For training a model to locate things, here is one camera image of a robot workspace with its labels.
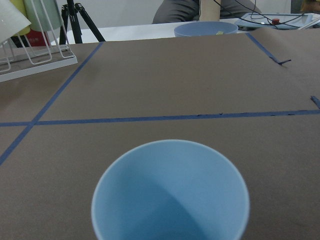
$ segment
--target white surface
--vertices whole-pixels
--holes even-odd
[[[221,22],[234,23],[237,18],[222,19]],[[128,40],[142,40],[142,39],[163,39],[174,38],[175,28],[188,24],[190,22],[174,22],[162,24],[146,24],[135,26],[115,26],[115,27],[102,27],[99,28],[100,33],[106,41],[128,41]],[[90,29],[82,29],[82,42],[83,43],[96,43],[98,42]],[[75,43],[72,31],[67,32],[67,37],[70,44]]]
[[[301,29],[307,29],[313,25],[317,25],[320,23],[320,14],[313,14],[313,18],[312,18],[312,22],[302,26],[302,27],[299,27],[298,30],[301,30]]]

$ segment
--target table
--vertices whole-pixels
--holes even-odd
[[[319,38],[265,28],[75,44],[78,64],[1,82],[0,238],[94,239],[107,167],[141,144],[185,139],[241,172],[242,239],[317,239]]]

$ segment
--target yellow object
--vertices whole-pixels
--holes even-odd
[[[10,0],[10,2],[25,16],[27,17],[27,12],[25,8],[24,0]],[[26,35],[30,32],[30,27],[27,26],[19,32],[19,35]]]

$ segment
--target gray pants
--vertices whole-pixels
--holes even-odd
[[[240,18],[251,13],[255,5],[250,0],[221,0],[220,18]],[[153,24],[188,22],[199,19],[199,0],[163,0],[153,18]]]

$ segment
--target person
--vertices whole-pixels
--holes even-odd
[[[199,9],[200,0],[163,0],[154,15],[152,23],[163,24],[199,20]],[[240,18],[246,13],[252,13],[253,10],[260,13],[260,10],[250,0],[221,0],[220,18]]]
[[[300,11],[303,13],[320,13],[320,0],[303,0]]]

